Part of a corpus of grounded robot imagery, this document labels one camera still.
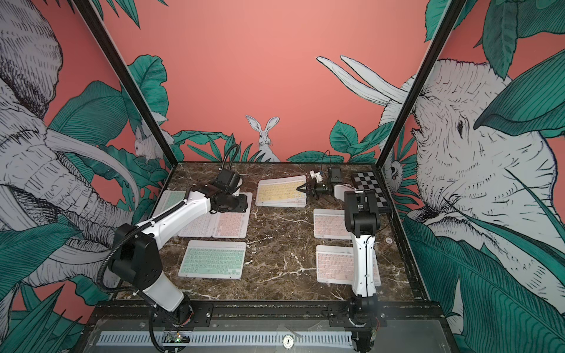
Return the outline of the yellow keyboard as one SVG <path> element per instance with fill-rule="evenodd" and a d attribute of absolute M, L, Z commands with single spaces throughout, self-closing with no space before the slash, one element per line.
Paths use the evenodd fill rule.
<path fill-rule="evenodd" d="M 303 192 L 297 191 L 297 187 L 305 183 L 305 176 L 261 180 L 257 184 L 256 202 L 307 202 Z"/>

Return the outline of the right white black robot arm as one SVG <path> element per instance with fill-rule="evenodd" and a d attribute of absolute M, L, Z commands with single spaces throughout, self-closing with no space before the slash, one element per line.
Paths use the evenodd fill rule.
<path fill-rule="evenodd" d="M 353 242 L 353 283 L 355 295 L 350 302 L 350 321 L 363 326 L 378 312 L 374 279 L 374 245 L 380 229 L 378 200 L 374 192 L 356 190 L 344 184 L 319 184 L 316 180 L 297 187 L 297 191 L 318 198 L 331 193 L 344 203 L 344 226 Z"/>

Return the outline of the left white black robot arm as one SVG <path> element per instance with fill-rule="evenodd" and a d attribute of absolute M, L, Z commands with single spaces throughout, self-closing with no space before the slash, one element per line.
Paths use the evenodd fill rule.
<path fill-rule="evenodd" d="M 243 193 L 231 194 L 211 184 L 195 185 L 184 199 L 157 216 L 116 230 L 113 247 L 98 270 L 97 287 L 106 294 L 132 291 L 172 325 L 188 324 L 194 316 L 191 300 L 163 272 L 160 250 L 201 216 L 244 213 L 248 208 Z"/>

